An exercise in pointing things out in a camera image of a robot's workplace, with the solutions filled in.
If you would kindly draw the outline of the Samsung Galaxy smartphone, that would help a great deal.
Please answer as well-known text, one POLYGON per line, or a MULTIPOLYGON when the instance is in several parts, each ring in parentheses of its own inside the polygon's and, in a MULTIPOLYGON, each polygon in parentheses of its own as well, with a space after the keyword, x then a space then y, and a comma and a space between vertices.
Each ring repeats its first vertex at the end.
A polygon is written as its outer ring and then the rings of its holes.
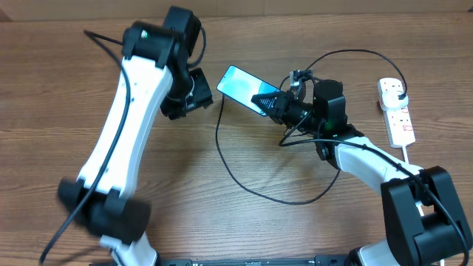
POLYGON ((261 116, 266 114, 251 101, 251 98, 254 95, 279 91, 275 86, 234 65, 227 68, 217 84, 217 90, 261 116))

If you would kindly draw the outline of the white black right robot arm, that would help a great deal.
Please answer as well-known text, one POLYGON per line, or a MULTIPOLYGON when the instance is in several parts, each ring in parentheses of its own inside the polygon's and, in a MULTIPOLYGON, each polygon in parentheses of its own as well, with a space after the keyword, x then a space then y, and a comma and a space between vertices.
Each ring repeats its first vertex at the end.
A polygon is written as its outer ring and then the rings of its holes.
POLYGON ((322 160, 381 195, 386 238, 350 251, 345 265, 432 265, 460 253, 467 265, 472 231, 448 171, 414 166, 377 148, 347 122, 341 82, 316 82, 312 103, 291 91, 251 101, 276 123, 311 134, 322 160))

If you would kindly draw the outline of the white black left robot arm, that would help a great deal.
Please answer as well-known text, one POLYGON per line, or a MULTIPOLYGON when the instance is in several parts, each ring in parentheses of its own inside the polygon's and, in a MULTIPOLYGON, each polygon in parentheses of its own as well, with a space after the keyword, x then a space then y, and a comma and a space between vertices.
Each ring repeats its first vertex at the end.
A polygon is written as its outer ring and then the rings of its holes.
POLYGON ((205 30, 192 11, 170 7, 162 25, 136 21, 115 58, 120 78, 98 141, 76 181, 62 180, 58 197, 68 222, 84 226, 114 265, 158 265, 146 229, 151 205, 136 199, 140 161, 158 113, 175 120, 210 106, 210 86, 190 62, 205 30))

